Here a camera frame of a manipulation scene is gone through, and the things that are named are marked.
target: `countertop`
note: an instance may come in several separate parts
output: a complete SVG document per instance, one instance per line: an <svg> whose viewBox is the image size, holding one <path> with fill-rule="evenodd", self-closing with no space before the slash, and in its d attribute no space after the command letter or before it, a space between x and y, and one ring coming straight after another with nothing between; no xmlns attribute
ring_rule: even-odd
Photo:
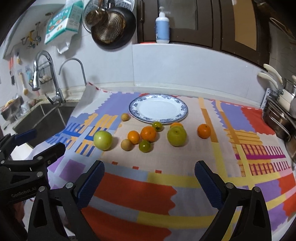
<svg viewBox="0 0 296 241"><path fill-rule="evenodd" d="M63 90L64 97L66 101L69 100L80 100L85 87L72 87L67 90ZM201 92L193 92L193 91L180 91L173 88L152 88L152 87L141 87L141 86L105 86L104 89L109 91L122 91L122 92L140 92L140 93L164 93L164 94L177 94L178 96L190 96L190 97L203 97L207 99L216 99L221 100L225 102L230 102L234 104L239 105L246 105L246 106L252 106L259 108L259 106L252 105L250 103L245 103L238 99L232 99L227 98L225 96L218 96L215 94L209 94L209 93L201 93ZM41 102L36 104L36 106L42 104L42 103L49 103L48 100L45 98L45 96L40 96L40 99L43 99ZM15 134L13 127L17 125L21 119L17 120L16 122L9 124L5 130L3 130L3 134L6 135L8 133ZM284 146L284 143L282 140L280 140L281 146ZM18 146L14 149L11 156L14 160L22 160L26 159L29 154L31 153L32 148L28 144L23 144L21 146ZM294 218L288 221L286 225L284 225L275 235L273 235L273 240L280 240L282 235L287 231L290 224L293 222Z"/></svg>

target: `tissue package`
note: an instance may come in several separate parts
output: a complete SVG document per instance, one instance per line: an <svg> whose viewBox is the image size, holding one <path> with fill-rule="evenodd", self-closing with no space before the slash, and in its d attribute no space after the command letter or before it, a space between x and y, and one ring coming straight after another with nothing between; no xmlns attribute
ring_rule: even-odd
<svg viewBox="0 0 296 241"><path fill-rule="evenodd" d="M78 33L82 12L82 1L67 0L63 9L49 20L44 43L55 45L60 54L67 51L72 36Z"/></svg>

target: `plate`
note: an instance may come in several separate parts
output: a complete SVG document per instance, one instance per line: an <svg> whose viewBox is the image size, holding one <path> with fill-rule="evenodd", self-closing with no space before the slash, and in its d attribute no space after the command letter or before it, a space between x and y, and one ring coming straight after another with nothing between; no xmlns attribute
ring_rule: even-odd
<svg viewBox="0 0 296 241"><path fill-rule="evenodd" d="M146 123L159 121L170 124L182 120L188 113L188 107L182 100L163 94L138 97L128 109L133 117Z"/></svg>

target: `chrome faucet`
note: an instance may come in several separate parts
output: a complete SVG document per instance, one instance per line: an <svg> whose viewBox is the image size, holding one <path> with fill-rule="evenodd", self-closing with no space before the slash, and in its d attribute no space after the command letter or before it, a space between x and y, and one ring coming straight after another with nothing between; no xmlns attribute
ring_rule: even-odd
<svg viewBox="0 0 296 241"><path fill-rule="evenodd" d="M59 102L60 105L64 104L66 101L65 101L63 93L62 93L62 91L61 91L61 89L59 87L59 83L57 81L57 76L56 76L55 71L54 71L54 63L52 61L52 58L51 58L50 54L45 50L41 50L40 52L38 52L36 57L35 57L35 61L34 61L34 79L33 79L32 90L37 91L37 90L40 89L39 88L38 61L39 61L41 55L46 57L47 60L48 60L48 63L49 63L49 66L50 66L50 73L52 75L52 79L53 79L53 82L54 82L54 87L56 89L56 96L55 97L50 98L46 93L45 93L45 96L46 96L46 98L49 100L49 102L51 104L55 104L57 102Z"/></svg>
<svg viewBox="0 0 296 241"><path fill-rule="evenodd" d="M59 68L59 75L61 74L61 70L62 70L63 65L64 65L66 62L68 62L69 60L76 60L78 63L80 63L80 65L81 65L81 70L82 70L82 75L83 75L83 79L84 79L84 84L85 84L85 86L86 86L86 85L87 85L87 82L86 82L86 78L85 78L85 73L84 73L83 64L82 64L82 62L81 62L79 59L77 59L77 58L68 58L68 59L66 59L64 62L62 62L61 67Z"/></svg>

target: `cabinet handle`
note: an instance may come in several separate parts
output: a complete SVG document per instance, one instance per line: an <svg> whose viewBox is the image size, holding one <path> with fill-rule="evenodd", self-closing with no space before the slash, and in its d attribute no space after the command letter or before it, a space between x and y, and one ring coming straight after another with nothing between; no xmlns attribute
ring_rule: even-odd
<svg viewBox="0 0 296 241"><path fill-rule="evenodd" d="M141 15L140 15L140 22L144 22L144 1L141 0L140 1L140 11L141 11Z"/></svg>

